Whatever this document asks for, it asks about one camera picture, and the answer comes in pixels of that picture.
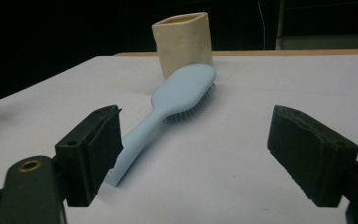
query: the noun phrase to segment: dark wall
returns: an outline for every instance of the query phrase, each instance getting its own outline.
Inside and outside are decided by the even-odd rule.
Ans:
[[[286,0],[283,35],[358,35],[358,0]]]
[[[151,25],[206,11],[214,50],[262,49],[256,0],[0,0],[0,98],[97,55],[155,51]],[[266,49],[275,46],[279,0],[260,0]]]

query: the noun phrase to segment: beige cup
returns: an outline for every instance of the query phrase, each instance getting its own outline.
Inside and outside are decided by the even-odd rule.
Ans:
[[[165,78],[188,64],[212,65],[211,34],[207,13],[169,17],[153,24],[152,30]]]

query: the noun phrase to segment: white tabletop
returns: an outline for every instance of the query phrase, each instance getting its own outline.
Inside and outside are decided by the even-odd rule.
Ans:
[[[275,105],[301,110],[358,145],[358,55],[213,57],[217,92],[197,118],[162,124],[118,187],[103,183],[69,223],[345,223],[348,201],[317,208],[267,149]],[[0,100],[7,169],[54,145],[93,110],[118,105],[124,135],[164,81],[157,57],[96,57]]]

